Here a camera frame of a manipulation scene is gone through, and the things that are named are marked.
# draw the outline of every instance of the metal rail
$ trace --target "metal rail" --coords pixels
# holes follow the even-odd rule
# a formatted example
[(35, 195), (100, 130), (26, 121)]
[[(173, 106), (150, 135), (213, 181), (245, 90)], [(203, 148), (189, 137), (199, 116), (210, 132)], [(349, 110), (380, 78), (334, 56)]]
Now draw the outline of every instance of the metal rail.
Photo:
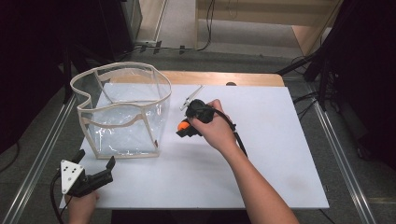
[[(308, 89), (309, 91), (315, 90), (315, 88), (310, 85), (308, 85)], [(317, 103), (315, 103), (315, 109), (320, 123), (323, 127), (323, 130), (326, 133), (327, 139), (329, 140), (330, 146), (332, 148), (332, 153), (334, 154), (341, 174), (346, 181), (346, 186), (352, 197), (352, 201), (356, 206), (359, 216), (361, 217), (361, 222), (376, 223), (374, 214), (371, 211), (364, 192), (361, 189), (361, 185), (359, 184), (359, 181), (356, 178), (352, 167), (349, 164), (349, 161), (347, 160), (347, 156), (344, 153), (340, 141), (335, 134), (327, 112), (323, 112), (320, 105)]]
[(8, 209), (5, 219), (3, 220), (3, 224), (18, 223), (24, 207), (28, 203), (29, 198), (33, 193), (33, 190), (35, 189), (38, 178), (41, 176), (41, 173), (50, 157), (53, 147), (58, 140), (59, 134), (64, 127), (64, 123), (69, 116), (75, 101), (76, 97), (75, 95), (73, 95), (68, 103), (62, 106), (58, 117), (54, 121), (49, 131), (49, 134), (44, 141), (43, 146), (41, 147), (40, 151), (37, 154), (37, 157), (35, 158), (35, 162), (33, 163), (29, 173), (27, 174), (20, 188), (18, 189), (15, 199), (12, 202), (10, 208)]

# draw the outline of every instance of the cable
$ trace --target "cable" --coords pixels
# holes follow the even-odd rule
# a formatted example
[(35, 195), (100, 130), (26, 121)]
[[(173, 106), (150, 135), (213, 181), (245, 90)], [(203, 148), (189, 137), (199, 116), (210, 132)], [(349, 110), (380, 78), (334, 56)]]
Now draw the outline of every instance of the cable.
[(64, 213), (64, 209), (66, 209), (66, 207), (70, 204), (70, 202), (72, 201), (72, 199), (73, 199), (73, 196), (70, 196), (69, 201), (67, 201), (67, 203), (64, 205), (64, 208), (63, 208), (62, 211), (61, 211), (61, 216), (62, 216), (62, 214)]
[(245, 146), (242, 143), (241, 137), (239, 136), (238, 132), (235, 129), (236, 124), (233, 124), (230, 119), (227, 117), (227, 115), (225, 115), (223, 112), (213, 108), (213, 107), (200, 107), (200, 108), (196, 108), (196, 110), (212, 110), (215, 113), (217, 113), (220, 117), (222, 117), (230, 126), (231, 130), (233, 131), (233, 135), (236, 138), (236, 141), (238, 142), (239, 147), (241, 148), (241, 150), (244, 152), (244, 154), (246, 156), (248, 156), (247, 151), (245, 150)]
[(305, 116), (306, 112), (308, 112), (309, 108), (311, 108), (312, 105), (314, 105), (317, 101), (318, 101), (318, 100), (314, 100), (311, 104), (309, 104), (309, 106), (308, 106), (306, 109), (304, 109), (303, 111), (301, 111), (301, 112), (299, 112), (299, 113), (297, 114), (297, 115), (302, 114), (302, 115), (300, 116), (300, 118), (299, 118), (299, 121), (301, 121), (301, 120), (303, 119), (303, 117)]
[(118, 63), (121, 62), (123, 59), (125, 59), (125, 57), (131, 53), (134, 53), (136, 51), (139, 51), (141, 49), (174, 49), (174, 50), (183, 50), (183, 51), (202, 51), (207, 49), (207, 47), (209, 47), (209, 45), (212, 43), (212, 22), (213, 22), (213, 14), (214, 14), (214, 10), (215, 10), (215, 0), (212, 0), (210, 2), (209, 8), (207, 9), (206, 12), (206, 28), (207, 28), (207, 32), (208, 32), (208, 39), (206, 41), (206, 44), (200, 48), (200, 49), (182, 49), (182, 48), (163, 48), (163, 47), (150, 47), (150, 46), (145, 46), (145, 45), (141, 45), (140, 48), (134, 49), (131, 52), (125, 53), (124, 56), (118, 60)]
[(325, 216), (331, 223), (335, 224), (335, 222), (329, 217), (327, 216), (326, 213), (324, 213), (323, 209), (319, 209), (319, 211), (323, 214), (323, 216)]
[[(303, 58), (303, 60), (305, 61), (305, 56), (298, 56), (298, 57), (295, 57), (295, 58), (293, 58), (293, 60), (291, 60), (291, 63), (290, 64), (293, 64), (294, 63), (294, 61), (296, 60), (296, 59), (299, 59), (299, 58)], [(300, 74), (300, 75), (303, 75), (304, 73), (302, 73), (302, 72), (299, 72), (299, 71), (297, 71), (296, 69), (294, 69), (294, 72), (296, 72), (296, 73), (298, 73), (298, 74)]]
[(228, 0), (228, 6), (226, 8), (228, 9), (228, 13), (230, 14), (232, 19), (235, 19), (236, 17), (238, 17), (238, 3), (239, 3), (239, 0), (236, 0), (235, 15), (233, 15), (233, 13), (231, 12), (231, 0)]
[(295, 104), (299, 103), (302, 100), (310, 99), (312, 97), (317, 97), (317, 96), (318, 96), (318, 91), (313, 91), (313, 92), (310, 92), (310, 93), (308, 93), (308, 94), (306, 94), (304, 96), (300, 96), (300, 97), (294, 99), (293, 100), (293, 104), (295, 105)]
[(17, 152), (16, 152), (14, 158), (12, 158), (12, 160), (9, 164), (7, 164), (5, 167), (0, 169), (0, 173), (5, 171), (6, 169), (8, 169), (17, 160), (18, 156), (20, 155), (20, 151), (21, 151), (20, 143), (17, 141)]
[(52, 204), (52, 208), (55, 212), (56, 218), (58, 219), (60, 224), (64, 224), (64, 221), (62, 220), (62, 216), (59, 213), (58, 207), (56, 206), (55, 196), (54, 196), (55, 182), (58, 180), (59, 177), (61, 177), (61, 169), (58, 170), (58, 172), (56, 173), (56, 175), (52, 178), (52, 181), (50, 182), (49, 196), (50, 196), (50, 201)]
[(336, 103), (337, 89), (334, 87), (335, 86), (335, 78), (336, 78), (336, 74), (330, 72), (327, 89), (330, 91), (330, 92), (328, 92), (328, 94), (330, 94), (330, 105), (336, 112), (339, 112), (340, 108), (338, 107), (338, 105)]

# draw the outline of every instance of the white board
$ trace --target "white board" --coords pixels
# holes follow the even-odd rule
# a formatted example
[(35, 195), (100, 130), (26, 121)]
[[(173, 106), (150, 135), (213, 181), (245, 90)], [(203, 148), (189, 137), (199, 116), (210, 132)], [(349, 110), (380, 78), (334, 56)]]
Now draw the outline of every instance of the white board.
[[(117, 160), (114, 181), (98, 192), (98, 208), (235, 209), (244, 208), (228, 163), (203, 137), (180, 138), (179, 107), (196, 85), (173, 85), (159, 158)], [(291, 208), (328, 208), (318, 172), (290, 94), (284, 87), (205, 86), (204, 102), (220, 99), (251, 162)], [(85, 139), (80, 164), (87, 175), (105, 169)]]

